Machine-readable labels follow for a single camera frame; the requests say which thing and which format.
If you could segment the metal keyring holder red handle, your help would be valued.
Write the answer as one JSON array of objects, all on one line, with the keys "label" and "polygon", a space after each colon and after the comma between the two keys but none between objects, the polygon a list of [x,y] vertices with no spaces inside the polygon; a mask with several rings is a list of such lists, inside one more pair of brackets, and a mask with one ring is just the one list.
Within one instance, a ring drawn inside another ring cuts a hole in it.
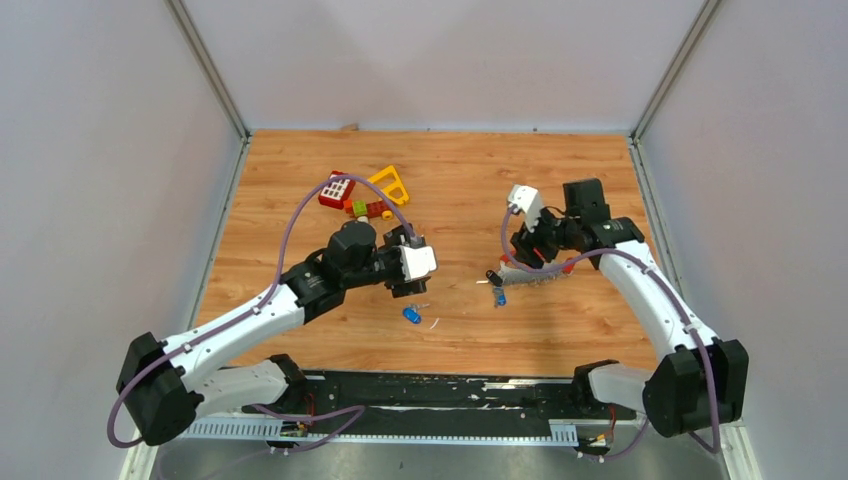
[{"label": "metal keyring holder red handle", "polygon": [[573,270],[574,266],[568,266],[555,272],[527,272],[515,267],[506,255],[502,255],[499,259],[499,268],[497,270],[487,270],[484,276],[486,282],[492,286],[494,306],[500,308],[507,304],[505,293],[507,287],[537,286],[568,277],[572,274]]}]

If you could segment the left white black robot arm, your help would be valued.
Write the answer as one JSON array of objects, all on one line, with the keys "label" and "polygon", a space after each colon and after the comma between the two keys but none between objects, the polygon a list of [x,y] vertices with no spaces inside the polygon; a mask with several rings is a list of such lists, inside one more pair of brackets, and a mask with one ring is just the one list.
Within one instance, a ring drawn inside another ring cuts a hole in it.
[{"label": "left white black robot arm", "polygon": [[265,340],[299,328],[339,307],[355,288],[384,285],[395,298],[426,292],[437,270],[435,250],[402,226],[379,245],[369,224],[349,221],[325,247],[277,275],[250,301],[215,320],[158,339],[133,339],[123,360],[109,414],[126,409],[139,442],[165,444],[205,416],[242,406],[273,404],[283,413],[306,400],[302,375],[285,355],[250,367],[230,361]]}]

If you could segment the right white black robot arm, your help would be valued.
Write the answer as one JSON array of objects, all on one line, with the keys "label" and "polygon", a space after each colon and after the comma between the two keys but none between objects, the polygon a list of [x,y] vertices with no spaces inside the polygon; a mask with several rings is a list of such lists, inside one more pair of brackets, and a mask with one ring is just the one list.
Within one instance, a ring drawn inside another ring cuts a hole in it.
[{"label": "right white black robot arm", "polygon": [[596,417],[610,404],[642,413],[664,437],[717,432],[743,413],[749,355],[738,340],[723,340],[673,288],[653,257],[639,227],[615,218],[599,179],[563,186],[565,208],[554,213],[541,193],[515,185],[507,196],[507,216],[521,215],[513,234],[501,243],[509,263],[534,276],[561,273],[561,251],[587,259],[622,295],[654,348],[653,370],[615,360],[579,366],[571,403],[584,417]]}]

